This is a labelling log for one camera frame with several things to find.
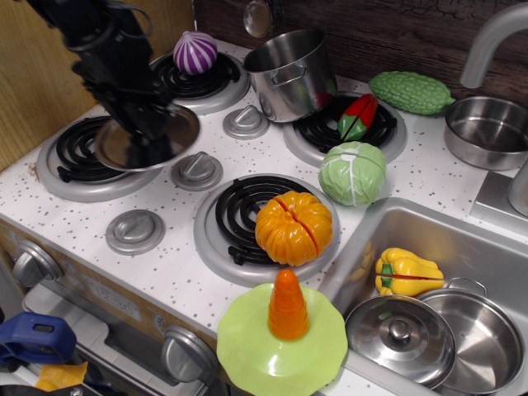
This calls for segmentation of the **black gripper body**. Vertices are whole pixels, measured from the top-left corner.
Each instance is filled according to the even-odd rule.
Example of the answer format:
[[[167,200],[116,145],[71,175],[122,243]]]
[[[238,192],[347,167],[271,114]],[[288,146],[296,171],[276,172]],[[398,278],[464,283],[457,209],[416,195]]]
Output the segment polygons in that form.
[[[151,49],[78,51],[73,71],[113,118],[118,102],[168,105],[168,94],[149,65],[152,54]]]

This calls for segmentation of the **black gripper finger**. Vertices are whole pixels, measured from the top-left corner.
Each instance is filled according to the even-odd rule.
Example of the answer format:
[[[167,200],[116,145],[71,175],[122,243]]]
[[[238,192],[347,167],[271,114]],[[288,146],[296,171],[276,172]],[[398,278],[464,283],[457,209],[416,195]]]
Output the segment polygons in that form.
[[[168,140],[169,105],[124,102],[113,105],[113,119],[127,133],[149,142]]]

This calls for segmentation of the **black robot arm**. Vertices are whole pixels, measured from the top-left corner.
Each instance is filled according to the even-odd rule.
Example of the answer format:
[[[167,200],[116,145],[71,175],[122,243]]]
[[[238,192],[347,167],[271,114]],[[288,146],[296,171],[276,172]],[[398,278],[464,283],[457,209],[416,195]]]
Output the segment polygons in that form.
[[[79,60],[72,66],[85,88],[128,133],[158,142],[168,127],[169,94],[150,68],[153,55],[134,15],[117,1],[30,1],[65,47]]]

